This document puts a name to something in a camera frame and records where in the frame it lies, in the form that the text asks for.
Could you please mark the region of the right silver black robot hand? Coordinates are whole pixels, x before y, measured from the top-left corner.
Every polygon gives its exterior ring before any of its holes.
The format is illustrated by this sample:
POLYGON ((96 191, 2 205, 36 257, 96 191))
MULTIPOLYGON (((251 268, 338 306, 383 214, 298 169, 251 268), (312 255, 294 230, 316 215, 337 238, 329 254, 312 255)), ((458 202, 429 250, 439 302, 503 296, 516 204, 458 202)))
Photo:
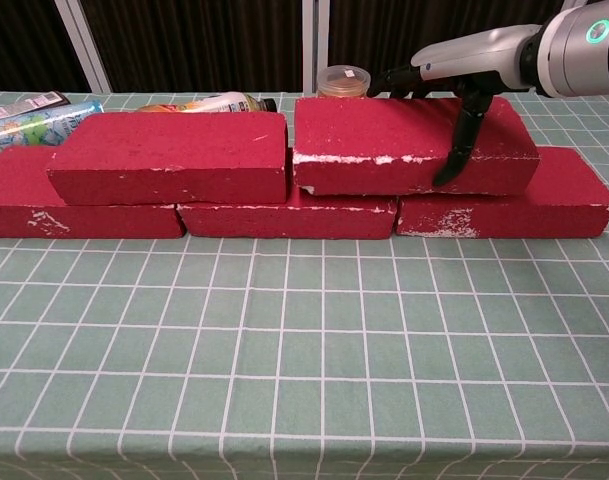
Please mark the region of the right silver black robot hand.
POLYGON ((464 170, 493 98, 529 88, 520 73, 521 52, 539 29, 535 24, 514 25, 431 44, 409 63, 371 80, 368 97, 388 91, 395 99, 421 99, 445 89, 460 98, 451 149, 446 164, 433 177, 435 187, 448 184, 464 170))

